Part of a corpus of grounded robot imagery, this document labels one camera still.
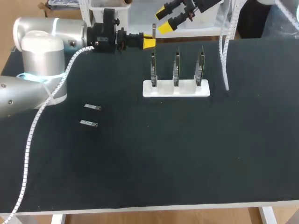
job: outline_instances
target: white container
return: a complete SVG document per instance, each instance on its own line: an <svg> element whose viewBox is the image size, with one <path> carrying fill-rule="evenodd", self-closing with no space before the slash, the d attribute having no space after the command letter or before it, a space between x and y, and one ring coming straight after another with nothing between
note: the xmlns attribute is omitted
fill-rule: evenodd
<svg viewBox="0 0 299 224"><path fill-rule="evenodd" d="M222 4L224 0L220 1L213 7L206 10L204 13L201 13L199 10L195 12L195 17L193 18L193 21L190 21L189 19L184 22L186 29L198 29L198 28L206 28L206 27L212 27L215 25L218 10L220 7L220 4Z"/></svg>
<svg viewBox="0 0 299 224"><path fill-rule="evenodd" d="M95 22L103 22L104 9L112 8L115 9L115 17L120 20L117 30L122 27L128 29L128 9L131 7L131 4L124 7L104 7L107 0L89 0L89 9L92 10Z"/></svg>

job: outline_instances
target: white stand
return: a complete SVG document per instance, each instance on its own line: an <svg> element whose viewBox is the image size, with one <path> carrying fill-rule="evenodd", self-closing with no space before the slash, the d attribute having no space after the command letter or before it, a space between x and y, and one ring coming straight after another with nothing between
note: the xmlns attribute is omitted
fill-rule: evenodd
<svg viewBox="0 0 299 224"><path fill-rule="evenodd" d="M179 87L174 86L173 80L157 80L153 87L151 80L143 82L144 97L209 97L210 87L206 79L201 81L201 86L196 86L194 79L180 79Z"/></svg>

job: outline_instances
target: white shelf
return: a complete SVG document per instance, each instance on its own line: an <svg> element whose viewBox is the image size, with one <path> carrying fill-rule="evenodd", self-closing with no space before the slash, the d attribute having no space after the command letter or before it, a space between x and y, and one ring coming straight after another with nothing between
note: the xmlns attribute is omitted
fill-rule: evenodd
<svg viewBox="0 0 299 224"><path fill-rule="evenodd" d="M161 2L151 3L135 3L133 1L131 8L129 9L129 26L127 33L137 34L145 33L152 34L152 24L156 23L157 27L166 22L170 17L179 15L178 11L174 10L173 14L164 18L162 21L158 21L155 17L156 12L161 8ZM174 38L174 37L196 37L196 36L219 36L221 31L221 24L224 19L222 7L220 7L217 22L213 27L186 29L184 24L181 24L177 30L168 34L160 34L157 30L156 38ZM226 22L225 34L228 30L229 22Z"/></svg>

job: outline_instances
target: black tabletop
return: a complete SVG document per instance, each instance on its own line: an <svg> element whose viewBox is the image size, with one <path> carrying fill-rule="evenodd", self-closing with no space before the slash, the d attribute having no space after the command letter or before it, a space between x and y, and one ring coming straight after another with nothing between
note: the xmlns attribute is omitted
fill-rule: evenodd
<svg viewBox="0 0 299 224"><path fill-rule="evenodd" d="M232 41L229 92L217 42L159 44L158 79L172 79L178 46L181 78L193 78L201 45L208 98L142 97L151 51L81 55L67 100L37 125L19 211L298 200L299 41ZM22 72L16 51L3 75ZM19 195L35 113L0 120L1 213Z"/></svg>

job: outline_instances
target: cable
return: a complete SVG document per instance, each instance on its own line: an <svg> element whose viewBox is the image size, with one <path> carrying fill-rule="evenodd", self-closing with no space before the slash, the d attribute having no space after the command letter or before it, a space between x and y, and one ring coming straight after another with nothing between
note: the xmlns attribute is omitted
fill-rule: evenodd
<svg viewBox="0 0 299 224"><path fill-rule="evenodd" d="M227 61L227 56L228 56L228 44L229 44L229 41L230 41L230 38L231 38L232 34L234 34L235 31L236 31L236 27L237 27L237 24L238 24L238 21L239 21L240 11L241 11L241 9L243 8L243 6L245 5L246 2L247 2L247 0L241 0L240 4L238 5L238 2L236 1L235 8L234 8L234 11L233 11L233 15L232 15L232 18L231 18L231 22L230 22L230 25L229 25L228 34L227 34L227 36L225 38L225 42L224 42L221 64L222 64L223 80L224 80L224 84L225 84L225 89L227 91L229 90L228 75L227 75L227 71L226 71L226 61Z"/></svg>
<svg viewBox="0 0 299 224"><path fill-rule="evenodd" d="M295 19L292 13L281 3L280 0L275 0L275 4L285 14L291 24L293 24L293 26L299 31L299 22Z"/></svg>
<svg viewBox="0 0 299 224"><path fill-rule="evenodd" d="M228 12L229 12L229 9L230 9L231 2L232 2L232 0L229 0L228 7L226 8L225 13L224 13L224 19L223 19L222 26L221 26L221 31L220 31L220 37L219 37L219 54L220 54L220 60L221 60L221 62L222 62L222 59L223 59L222 40L223 40L223 35L224 35L224 27L225 27L226 19L228 18Z"/></svg>
<svg viewBox="0 0 299 224"><path fill-rule="evenodd" d="M69 72L71 70L72 65L74 64L74 61L76 60L76 58L83 52L86 51L90 51L93 50L94 48L92 46L90 47L85 47L82 48L80 50L78 50L73 57L70 59L70 62L68 64L68 66L66 67L65 70L65 75L62 77L60 83L58 84L58 86L55 88L55 90L52 92L52 97L54 97L58 91L60 90L60 88L64 85L66 78L69 75ZM43 105L39 108L38 112L36 113L36 116L34 117L34 120L32 122L31 128L30 128L30 132L27 138L27 143L26 143L26 151L25 151L25 162L24 162L24 175L23 175L23 182L22 182L22 188L21 188L21 192L19 195L19 199L13 209L13 211L11 212L10 216L3 222L3 224L7 224L12 217L16 214L17 210L20 207L20 204L23 200L24 194L25 194L25 189L26 189L26 184L27 184L27 175L28 175L28 166L29 166L29 152L30 152L30 146L31 146L31 141L32 141L32 137L33 137L33 133L34 130L36 128L37 122L42 114L42 112L44 111L45 107L47 106L47 104L50 102L51 97L48 97L46 99L46 101L43 103Z"/></svg>

